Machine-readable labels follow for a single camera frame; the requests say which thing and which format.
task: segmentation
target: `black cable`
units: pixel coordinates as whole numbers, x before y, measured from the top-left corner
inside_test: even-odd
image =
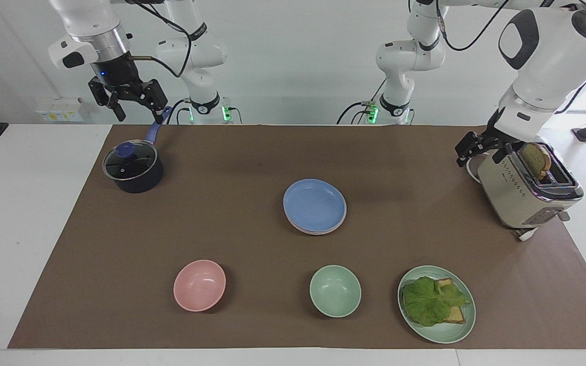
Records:
[[[366,114],[366,113],[367,113],[367,112],[364,112],[364,111],[356,112],[356,113],[354,114],[354,116],[351,118],[351,122],[350,122],[349,124],[350,124],[350,125],[353,125],[353,124],[354,124],[354,120],[356,120],[356,116],[358,116],[358,115],[360,114],[360,115],[361,115],[361,117],[363,117],[363,114]]]
[[[244,123],[244,118],[241,117],[241,111],[237,107],[230,107],[227,109],[228,111],[237,111],[239,113],[239,123]]]
[[[569,109],[569,107],[574,103],[574,101],[576,100],[576,98],[579,95],[579,93],[584,89],[584,86],[586,86],[586,81],[584,82],[583,85],[580,85],[580,88],[578,88],[576,90],[576,92],[574,93],[573,97],[571,97],[571,100],[569,100],[569,102],[567,103],[567,106],[565,106],[565,108],[562,109],[561,111],[557,111],[557,112],[555,112],[553,114],[565,113],[567,111],[567,109]]]
[[[178,112],[175,114],[175,123],[177,123],[178,125],[180,125],[180,112],[182,111],[189,111],[189,113],[191,113],[191,109],[189,109],[188,107],[178,109]]]
[[[411,123],[409,123],[409,125],[413,125],[413,120],[415,120],[415,109],[411,108],[409,113],[411,113],[411,112],[413,112],[413,116],[411,117]]]
[[[503,9],[503,7],[505,7],[505,5],[510,2],[510,0],[505,0],[505,2],[503,2],[503,4],[501,4],[501,6],[496,10],[496,12],[494,13],[494,15],[490,18],[490,20],[488,21],[488,23],[485,25],[485,27],[483,27],[483,29],[481,30],[481,32],[479,33],[479,35],[476,36],[476,38],[472,41],[472,43],[468,44],[465,47],[462,48],[458,48],[458,47],[454,47],[451,42],[449,42],[449,39],[447,39],[447,28],[445,26],[445,19],[442,18],[442,12],[440,12],[440,5],[439,5],[439,0],[435,0],[435,13],[437,14],[437,23],[440,27],[440,32],[442,33],[442,38],[445,39],[445,42],[447,43],[447,46],[449,46],[449,48],[453,49],[454,51],[465,51],[466,49],[472,47],[481,37],[481,35],[483,35],[483,33],[485,33],[485,31],[487,30],[487,28],[490,26],[490,24],[492,23],[492,21],[494,21],[494,19],[496,18],[496,16],[500,13],[500,11]]]
[[[338,117],[338,120],[336,121],[336,125],[340,124],[340,120],[345,116],[345,114],[347,114],[347,112],[357,106],[360,106],[361,102],[356,102],[354,104],[351,104],[349,107],[345,108],[345,110],[340,114],[340,117]]]
[[[175,110],[176,110],[176,108],[177,108],[177,107],[178,107],[178,106],[179,106],[181,103],[184,103],[184,102],[186,102],[187,100],[188,100],[188,99],[180,99],[179,101],[175,102],[175,104],[173,105],[173,108],[172,108],[172,112],[169,114],[169,117],[167,118],[166,125],[168,125],[168,124],[170,123],[170,118],[173,116],[173,111],[175,111]]]
[[[134,61],[155,61],[156,63],[162,65],[165,69],[169,70],[169,72],[171,72],[173,76],[179,77],[169,65],[167,65],[164,61],[160,60],[159,58],[155,58],[153,56],[130,56],[130,58]]]
[[[384,84],[386,83],[386,78],[384,77],[384,80],[381,82],[381,85],[379,85],[379,88],[377,88],[376,92],[374,92],[374,94],[372,95],[372,98],[370,98],[370,102],[374,102],[374,98],[376,97],[377,94],[379,94],[379,91],[381,91],[381,88],[384,87]],[[367,111],[368,107],[363,108],[363,112]],[[361,124],[361,119],[363,119],[363,114],[361,114],[361,116],[359,117],[359,122],[356,123],[356,125],[360,125]]]
[[[182,68],[180,69],[180,72],[178,72],[177,74],[175,74],[175,72],[172,72],[172,70],[170,68],[168,68],[174,74],[175,77],[181,77],[182,76],[182,73],[184,73],[184,69],[187,67],[187,63],[189,62],[189,57],[191,56],[191,35],[186,30],[184,30],[183,27],[179,26],[178,24],[174,23],[173,21],[170,21],[170,19],[164,18],[160,14],[160,12],[151,10],[151,8],[149,8],[146,5],[140,3],[139,0],[130,0],[130,1],[133,2],[136,5],[139,5],[142,9],[144,9],[147,12],[153,14],[154,16],[160,18],[161,21],[163,21],[164,23],[167,23],[171,27],[175,27],[176,30],[181,31],[182,33],[184,33],[187,36],[187,40],[189,42],[189,46],[187,47],[187,55],[184,57],[184,62],[182,63]]]

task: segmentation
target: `brown paper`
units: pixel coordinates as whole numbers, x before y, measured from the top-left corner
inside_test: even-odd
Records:
[[[163,180],[126,194],[101,161],[146,129],[112,128],[10,348],[444,348],[398,309],[401,277],[423,264],[474,296],[474,330],[449,347],[586,348],[584,260],[557,220],[526,243],[502,227],[456,165],[469,128],[163,127]],[[337,231],[309,236],[287,222],[284,191],[303,178],[344,194]],[[197,259],[221,264],[227,289],[188,313],[172,286]],[[349,317],[311,303],[311,276],[327,264],[361,282]]]

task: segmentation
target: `lettuce leaf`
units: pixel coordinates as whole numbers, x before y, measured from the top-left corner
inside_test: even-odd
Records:
[[[440,287],[437,281],[426,276],[406,285],[402,295],[408,316],[423,326],[444,322],[451,306],[469,302],[454,285]]]

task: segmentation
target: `lid knob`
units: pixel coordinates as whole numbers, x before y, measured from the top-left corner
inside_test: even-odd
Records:
[[[135,153],[135,144],[131,142],[125,142],[123,144],[119,144],[115,149],[114,152],[119,158],[129,158]]]

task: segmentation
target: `green bowl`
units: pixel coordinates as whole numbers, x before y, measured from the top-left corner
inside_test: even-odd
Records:
[[[402,299],[402,289],[404,286],[417,280],[420,277],[427,276],[434,280],[440,280],[442,278],[451,278],[453,283],[458,290],[460,290],[471,303],[461,306],[462,314],[465,317],[465,324],[447,324],[441,323],[434,326],[425,327],[421,324],[417,324],[411,318],[408,317],[404,307],[404,300]],[[474,298],[472,293],[465,286],[465,284],[458,278],[458,276],[447,271],[444,268],[436,266],[419,266],[411,269],[402,277],[402,281],[399,283],[397,288],[397,302],[399,303],[399,310],[402,312],[404,320],[409,324],[417,334],[435,343],[449,344],[461,341],[467,337],[474,328],[476,322],[476,306],[474,305]]]
[[[311,278],[313,305],[328,317],[352,314],[361,303],[361,284],[349,269],[332,264],[318,269]]]

